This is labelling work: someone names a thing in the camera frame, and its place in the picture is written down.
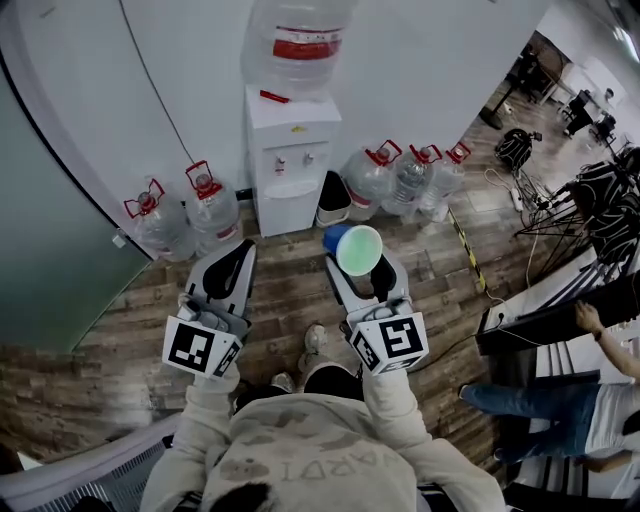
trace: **power strip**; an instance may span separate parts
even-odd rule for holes
[[[524,205],[522,204],[522,198],[520,197],[520,192],[517,188],[511,189],[511,200],[513,201],[513,207],[517,212],[521,212],[524,210]]]

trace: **jeans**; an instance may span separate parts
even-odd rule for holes
[[[527,434],[496,450],[498,460],[515,464],[538,455],[584,455],[599,390],[599,384],[574,384],[555,389],[474,384],[466,386],[460,396],[488,414],[556,422],[547,430]]]

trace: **office chair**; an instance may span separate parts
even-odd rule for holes
[[[595,123],[594,128],[591,128],[589,132],[594,136],[598,144],[611,144],[616,140],[616,136],[613,133],[613,129],[616,126],[616,118],[611,114],[605,114],[602,121]]]
[[[576,111],[583,109],[591,97],[591,93],[587,90],[582,90],[578,95],[573,98],[562,108],[562,116],[565,121],[573,121],[576,118]]]

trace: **black cable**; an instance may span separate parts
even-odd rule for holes
[[[500,326],[502,325],[502,321],[504,320],[504,313],[500,313],[499,318],[499,322],[498,325],[496,325],[495,327],[492,327],[491,329],[489,329],[488,331],[485,331],[486,333],[492,332],[492,331],[502,331],[502,332],[506,332],[507,334],[511,334],[512,336],[517,336],[515,334],[510,333],[509,331],[504,331],[502,329],[500,329]],[[438,361],[440,361],[440,359],[442,359],[444,356],[446,356],[449,352],[451,352],[454,348],[456,348],[458,345],[464,343],[465,341],[467,341],[469,338],[473,338],[475,336],[477,336],[478,333],[474,332],[473,334],[469,334],[469,336],[467,336],[466,338],[462,338],[461,340],[456,341],[454,344],[452,344],[449,348],[447,348],[447,350],[445,350],[442,354],[440,354],[438,357],[436,357],[433,361],[429,361],[429,364],[427,364],[426,366],[422,366],[417,370],[407,370],[407,374],[412,374],[415,372],[419,372],[421,370],[424,370],[425,368],[428,368],[429,366],[431,366],[432,364],[437,363]]]
[[[171,119],[171,115],[169,115],[169,111],[167,110],[167,107],[165,106],[164,101],[162,101],[162,98],[160,97],[160,93],[158,92],[158,88],[156,87],[156,84],[153,82],[153,78],[151,78],[151,74],[147,69],[147,64],[144,62],[144,58],[142,57],[142,52],[140,51],[140,47],[138,46],[138,41],[136,41],[136,37],[133,35],[133,29],[131,28],[131,24],[129,23],[129,17],[127,16],[127,11],[124,8],[124,3],[122,2],[122,0],[118,0],[118,3],[120,4],[120,10],[122,11],[122,16],[124,17],[124,21],[127,24],[127,30],[129,31],[129,35],[131,36],[131,41],[133,41],[133,46],[136,49],[136,53],[138,54],[138,58],[140,59],[140,63],[142,64],[142,68],[144,69],[144,72],[147,75],[149,82],[151,83],[151,87],[153,87],[153,91],[156,93],[156,97],[158,98],[160,105],[162,105],[162,110],[164,110],[164,113],[167,115],[167,119],[169,120],[169,123],[171,123],[171,127],[173,128],[173,131],[175,132],[176,137],[178,137],[178,140],[180,141],[180,145],[182,146],[182,149],[184,149],[184,152],[187,154],[187,157],[189,158],[191,163],[195,164],[196,163],[195,160],[187,150],[187,146],[185,146],[184,141],[180,136],[180,132],[178,132],[178,128],[176,128],[176,125],[173,122],[173,119]]]

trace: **beige hoodie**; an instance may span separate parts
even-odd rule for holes
[[[496,480],[426,431],[405,371],[365,373],[365,403],[294,394],[257,400],[230,418],[235,364],[197,377],[173,448],[154,467],[141,510],[174,510],[190,491],[200,510],[246,483],[266,483],[277,511],[415,512],[435,483],[460,512],[505,510]]]

